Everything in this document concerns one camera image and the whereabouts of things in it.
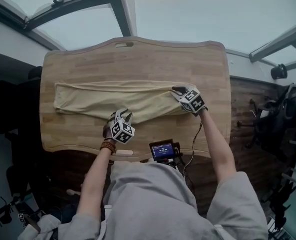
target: hand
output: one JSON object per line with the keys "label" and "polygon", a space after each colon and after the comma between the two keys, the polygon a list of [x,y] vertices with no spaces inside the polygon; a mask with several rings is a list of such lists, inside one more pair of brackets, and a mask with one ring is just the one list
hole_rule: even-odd
{"label": "hand", "polygon": [[103,127],[102,136],[106,138],[110,138],[109,141],[113,144],[116,144],[116,141],[112,138],[112,132],[110,129],[110,122],[106,123],[106,125]]}
{"label": "hand", "polygon": [[183,110],[191,112],[195,116],[205,108],[199,90],[192,84],[173,86],[170,93],[180,103]]}

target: wire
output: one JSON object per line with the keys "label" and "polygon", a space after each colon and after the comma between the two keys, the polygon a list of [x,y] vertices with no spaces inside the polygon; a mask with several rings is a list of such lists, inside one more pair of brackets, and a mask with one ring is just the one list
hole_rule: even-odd
{"label": "wire", "polygon": [[[183,162],[181,156],[179,156],[179,160],[180,160],[180,161],[177,163],[177,165],[179,165],[179,164],[182,164],[183,166],[186,165],[186,164]],[[190,177],[188,176],[188,173],[186,173],[186,177],[187,177],[187,179],[191,182],[192,193],[193,193],[193,195],[195,196],[195,195],[196,195],[196,190],[195,190],[195,188],[194,188],[194,184],[193,184],[192,180],[191,180]]]}
{"label": "wire", "polygon": [[201,121],[200,126],[199,126],[199,130],[198,130],[197,134],[194,136],[194,139],[193,139],[193,142],[192,142],[192,157],[191,157],[190,161],[188,161],[188,163],[183,167],[183,178],[184,178],[184,181],[186,180],[186,176],[185,176],[186,167],[188,167],[188,165],[192,162],[192,159],[194,157],[194,142],[196,141],[196,138],[197,138],[197,136],[198,136],[198,134],[199,134],[199,132],[200,132],[200,130],[202,128],[202,125],[203,124],[202,124],[202,121]]}

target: small screen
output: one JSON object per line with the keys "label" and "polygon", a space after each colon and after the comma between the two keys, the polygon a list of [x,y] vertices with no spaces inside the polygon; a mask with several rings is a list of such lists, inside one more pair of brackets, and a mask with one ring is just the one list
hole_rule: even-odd
{"label": "small screen", "polygon": [[151,147],[153,158],[161,158],[166,156],[171,156],[174,154],[172,144],[162,144],[158,146]]}

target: person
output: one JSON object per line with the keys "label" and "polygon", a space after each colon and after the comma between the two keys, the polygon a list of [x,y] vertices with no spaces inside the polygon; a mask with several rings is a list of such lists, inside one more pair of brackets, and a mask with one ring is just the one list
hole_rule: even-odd
{"label": "person", "polygon": [[[237,172],[232,151],[207,109],[202,120],[218,187],[207,213],[199,216],[196,199],[175,168],[156,162],[115,162],[103,198],[115,142],[100,150],[82,185],[77,213],[64,240],[263,240],[268,226],[257,195],[244,172]],[[102,198],[106,206],[102,218]]]}

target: glove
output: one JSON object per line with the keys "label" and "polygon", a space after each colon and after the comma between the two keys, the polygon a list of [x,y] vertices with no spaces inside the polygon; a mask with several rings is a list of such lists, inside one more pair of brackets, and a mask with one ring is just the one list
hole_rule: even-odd
{"label": "glove", "polygon": [[122,117],[128,109],[122,108],[112,113],[107,124],[103,127],[103,137],[112,138],[122,144],[126,144],[134,136],[135,129],[131,126],[132,113],[126,119]]}
{"label": "glove", "polygon": [[111,126],[114,124],[113,120],[108,120],[103,126],[102,136],[105,140],[109,140],[111,143],[116,144],[116,141],[112,137]]}
{"label": "glove", "polygon": [[183,110],[191,112],[195,116],[201,110],[208,110],[199,90],[192,84],[173,86],[170,93],[181,104]]}

